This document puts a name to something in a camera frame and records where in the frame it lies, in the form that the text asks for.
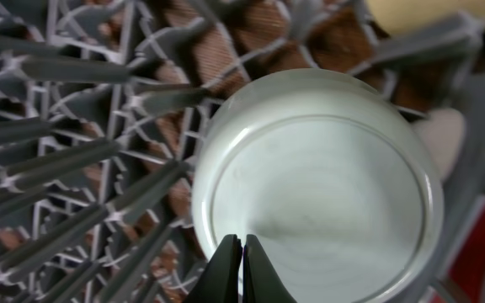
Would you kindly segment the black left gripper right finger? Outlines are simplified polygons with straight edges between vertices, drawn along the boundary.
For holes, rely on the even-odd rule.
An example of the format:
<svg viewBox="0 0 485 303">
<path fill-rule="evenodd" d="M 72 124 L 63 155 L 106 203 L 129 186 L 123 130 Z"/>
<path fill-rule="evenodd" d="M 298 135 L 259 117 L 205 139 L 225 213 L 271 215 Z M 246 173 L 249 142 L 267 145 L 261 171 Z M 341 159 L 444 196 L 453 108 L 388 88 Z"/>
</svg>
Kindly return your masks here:
<svg viewBox="0 0 485 303">
<path fill-rule="evenodd" d="M 296 303 L 255 235 L 247 235 L 243 250 L 242 302 Z"/>
</svg>

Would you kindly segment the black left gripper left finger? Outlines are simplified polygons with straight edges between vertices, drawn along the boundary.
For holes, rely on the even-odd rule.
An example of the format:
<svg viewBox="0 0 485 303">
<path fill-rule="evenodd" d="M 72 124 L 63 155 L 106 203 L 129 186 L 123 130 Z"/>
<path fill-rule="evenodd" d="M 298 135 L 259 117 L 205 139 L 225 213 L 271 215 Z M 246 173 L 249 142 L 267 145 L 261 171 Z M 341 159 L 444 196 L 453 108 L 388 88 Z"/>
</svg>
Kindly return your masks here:
<svg viewBox="0 0 485 303">
<path fill-rule="evenodd" d="M 242 249 L 235 234 L 224 236 L 184 303 L 238 303 Z"/>
</svg>

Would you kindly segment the green bowl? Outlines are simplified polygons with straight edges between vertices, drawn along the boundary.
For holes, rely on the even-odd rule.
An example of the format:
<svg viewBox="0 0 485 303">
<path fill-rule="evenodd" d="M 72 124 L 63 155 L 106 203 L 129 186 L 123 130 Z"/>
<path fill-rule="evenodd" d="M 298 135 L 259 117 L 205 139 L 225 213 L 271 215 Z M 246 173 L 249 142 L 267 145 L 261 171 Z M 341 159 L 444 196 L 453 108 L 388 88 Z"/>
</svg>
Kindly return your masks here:
<svg viewBox="0 0 485 303">
<path fill-rule="evenodd" d="M 192 188 L 206 257 L 254 235 L 299 302 L 386 302 L 423 271 L 444 195 L 423 142 L 371 86 L 323 69 L 255 80 L 213 115 Z"/>
</svg>

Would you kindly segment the yellow plastic cup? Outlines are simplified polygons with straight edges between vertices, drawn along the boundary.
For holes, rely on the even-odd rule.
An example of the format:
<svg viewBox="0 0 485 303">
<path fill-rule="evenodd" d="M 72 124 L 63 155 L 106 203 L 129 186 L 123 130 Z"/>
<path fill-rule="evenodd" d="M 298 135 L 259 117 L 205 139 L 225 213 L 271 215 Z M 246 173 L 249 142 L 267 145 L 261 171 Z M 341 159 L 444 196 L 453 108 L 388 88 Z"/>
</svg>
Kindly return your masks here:
<svg viewBox="0 0 485 303">
<path fill-rule="evenodd" d="M 485 22 L 485 0 L 366 0 L 375 22 L 389 35 L 419 29 L 458 11 Z"/>
</svg>

